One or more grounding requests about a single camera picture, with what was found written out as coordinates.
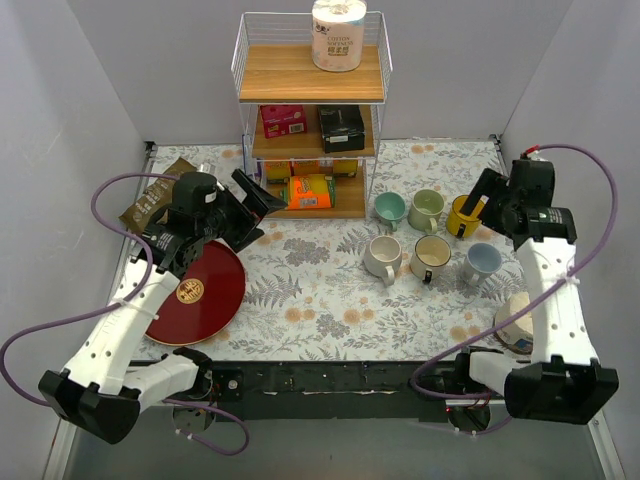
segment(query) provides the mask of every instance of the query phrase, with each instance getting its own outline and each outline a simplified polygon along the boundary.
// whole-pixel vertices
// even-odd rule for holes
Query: red plate
[[[176,291],[165,300],[147,336],[165,345],[206,340],[226,327],[244,297],[244,268],[235,253],[219,242],[204,247]]]

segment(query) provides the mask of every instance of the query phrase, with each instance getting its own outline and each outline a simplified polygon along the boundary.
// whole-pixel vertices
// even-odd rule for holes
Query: yellow mug
[[[451,206],[449,218],[447,218],[447,230],[456,238],[470,237],[482,223],[478,218],[478,215],[480,215],[480,212],[484,208],[484,202],[482,200],[478,202],[471,215],[463,215],[460,213],[460,209],[467,198],[469,198],[469,195],[461,195],[456,198]]]

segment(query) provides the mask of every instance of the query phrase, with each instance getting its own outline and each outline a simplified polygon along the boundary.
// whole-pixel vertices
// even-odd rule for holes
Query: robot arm
[[[522,158],[510,177],[486,169],[461,209],[484,195],[482,223],[514,241],[530,298],[566,277],[576,254],[571,212],[551,207],[555,175],[549,162]],[[515,418],[585,424],[618,388],[614,369],[602,368],[582,316],[577,282],[569,281],[532,311],[530,364],[495,351],[471,349],[468,377],[505,398]]]
[[[192,172],[176,181],[172,203],[154,215],[142,235],[154,262],[145,287],[130,302],[119,298],[137,285],[147,268],[139,249],[112,299],[122,306],[100,318],[61,372],[49,370],[40,380],[39,390],[60,417],[114,444],[156,402],[178,392],[177,398],[194,400],[210,390],[211,360],[188,348],[132,373],[127,367],[156,312],[200,257],[204,244],[223,238],[239,252],[264,234],[257,226],[266,215],[286,206],[240,170],[232,178],[247,193],[242,203],[212,175]]]

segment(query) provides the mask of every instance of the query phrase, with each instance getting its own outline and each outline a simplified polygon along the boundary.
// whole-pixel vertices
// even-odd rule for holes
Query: brown package
[[[179,177],[183,173],[195,171],[196,167],[180,157],[164,171],[164,174]],[[171,202],[174,183],[176,183],[175,180],[157,179],[153,185],[149,185],[144,189],[142,196],[136,203],[120,215],[120,221],[133,233],[140,235],[147,226],[151,215],[163,205]]]

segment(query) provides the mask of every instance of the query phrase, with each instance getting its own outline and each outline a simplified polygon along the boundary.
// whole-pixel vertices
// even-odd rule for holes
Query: teal cup
[[[398,223],[407,211],[404,199],[397,193],[385,192],[376,197],[375,207],[382,223],[394,232],[398,230]]]

